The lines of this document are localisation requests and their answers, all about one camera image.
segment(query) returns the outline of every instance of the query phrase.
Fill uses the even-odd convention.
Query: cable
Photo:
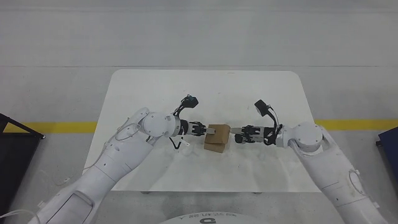
[[[176,146],[175,143],[174,143],[174,141],[173,141],[173,139],[170,138],[170,137],[169,137],[169,139],[170,139],[170,141],[173,143],[174,149],[176,149],[176,150],[180,149],[181,142],[179,142],[178,146]]]
[[[270,106],[269,108],[275,113],[277,125],[279,125],[279,118],[278,118],[278,115],[276,114],[275,110],[274,110],[271,106]]]
[[[122,139],[117,139],[117,138],[116,138],[117,134],[119,134],[121,131],[123,131],[123,130],[126,129],[127,127],[133,126],[133,125],[136,126],[137,131],[135,131],[133,134],[131,134],[130,136],[127,136],[127,137],[125,137],[125,138],[122,138]],[[141,125],[140,125],[140,124],[136,124],[136,123],[128,124],[127,126],[123,127],[123,129],[121,129],[120,131],[118,131],[118,132],[116,133],[116,135],[115,135],[114,138],[115,138],[115,140],[117,140],[117,141],[119,141],[119,142],[124,142],[126,139],[131,138],[131,137],[133,137],[136,133],[138,133],[138,131],[139,131],[140,128],[141,128]]]
[[[4,214],[4,215],[1,215],[1,216],[0,216],[0,219],[1,219],[1,218],[4,218],[4,217],[10,217],[11,215],[20,215],[20,214],[22,214],[22,213],[29,213],[29,214],[33,215],[33,217],[37,220],[37,224],[41,224],[40,219],[39,219],[39,217],[37,216],[37,214],[34,213],[34,212],[32,212],[32,211],[30,211],[30,210],[26,210],[26,209],[17,209],[17,210],[13,210],[13,211],[8,212],[8,213],[6,213],[6,214]]]

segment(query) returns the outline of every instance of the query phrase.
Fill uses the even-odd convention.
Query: white cable
[[[4,218],[4,217],[9,217],[9,216],[11,216],[11,215],[20,215],[20,214],[22,214],[22,213],[29,213],[29,214],[33,215],[33,217],[37,220],[37,224],[41,224],[40,219],[39,219],[39,217],[37,216],[37,214],[34,213],[34,212],[32,212],[32,211],[26,210],[26,209],[17,209],[17,210],[8,212],[8,213],[6,213],[6,214],[4,214],[4,215],[1,215],[1,216],[0,216],[0,219],[1,219],[1,218]]]

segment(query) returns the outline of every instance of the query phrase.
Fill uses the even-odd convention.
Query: black bracket
[[[0,113],[0,131],[1,132],[3,132],[5,130],[8,123],[13,124],[14,126],[17,126],[21,129],[23,129],[24,131],[27,131],[28,133],[30,133],[31,135],[33,135],[35,137],[38,137],[40,139],[45,139],[45,135],[38,133],[37,131],[30,129],[29,127],[21,124],[20,122],[15,121],[12,118],[7,117],[6,115]]]

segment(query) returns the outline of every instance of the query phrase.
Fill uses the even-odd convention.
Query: black cable
[[[176,150],[180,149],[181,142],[179,142],[178,146],[176,146],[175,143],[174,143],[174,141],[173,141],[173,139],[170,138],[170,137],[169,137],[169,139],[170,139],[170,141],[173,143],[174,149],[176,149]]]

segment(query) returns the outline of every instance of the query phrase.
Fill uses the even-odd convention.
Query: black stand
[[[4,133],[7,124],[27,133]],[[0,113],[0,215],[9,211],[36,148],[44,138],[43,134]]]

